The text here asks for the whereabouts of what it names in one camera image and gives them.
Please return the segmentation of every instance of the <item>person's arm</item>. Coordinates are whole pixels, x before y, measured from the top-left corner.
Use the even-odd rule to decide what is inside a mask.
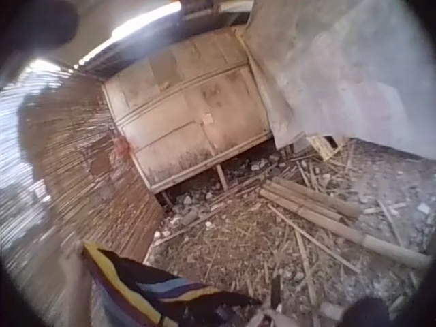
[[[65,274],[65,326],[91,327],[91,275],[82,261],[83,244],[78,243],[61,259]]]

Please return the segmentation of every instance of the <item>striped fabric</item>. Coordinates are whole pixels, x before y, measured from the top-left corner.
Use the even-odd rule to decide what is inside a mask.
[[[242,294],[121,258],[91,243],[84,246],[84,258],[114,327],[220,326],[232,319],[232,307],[260,304]]]

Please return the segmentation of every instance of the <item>ground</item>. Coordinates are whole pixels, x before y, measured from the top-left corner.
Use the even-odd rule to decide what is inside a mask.
[[[298,168],[294,168],[297,163],[308,176],[312,166],[320,191],[355,202],[363,209],[379,209],[378,201],[388,207],[398,204],[390,212],[405,246],[425,251],[435,227],[435,161],[359,140],[350,141],[327,163],[314,151],[286,159],[267,142],[223,164],[230,189],[239,187],[235,194],[224,197],[228,193],[221,190],[213,171],[168,190],[174,208],[167,207],[168,218],[162,223],[161,235],[157,235],[155,242],[182,230],[197,218],[206,219],[168,242],[154,246],[148,263],[225,290],[251,294],[263,301],[270,294],[272,276],[281,273],[284,312],[296,318],[301,326],[310,326],[311,314],[317,308],[312,308],[309,301],[295,231],[270,210],[268,205],[273,205],[360,269],[360,274],[355,273],[304,239],[318,304],[330,302],[346,307],[363,296],[379,296],[394,315],[398,304],[414,290],[410,272],[418,280],[422,272],[370,253],[258,194],[264,179],[272,176],[281,175],[303,184]],[[253,176],[260,177],[241,187]],[[423,212],[426,206],[428,214]],[[350,227],[396,244],[386,216],[382,212],[367,212],[357,221],[350,221]],[[321,319],[323,326],[332,325],[327,318]]]

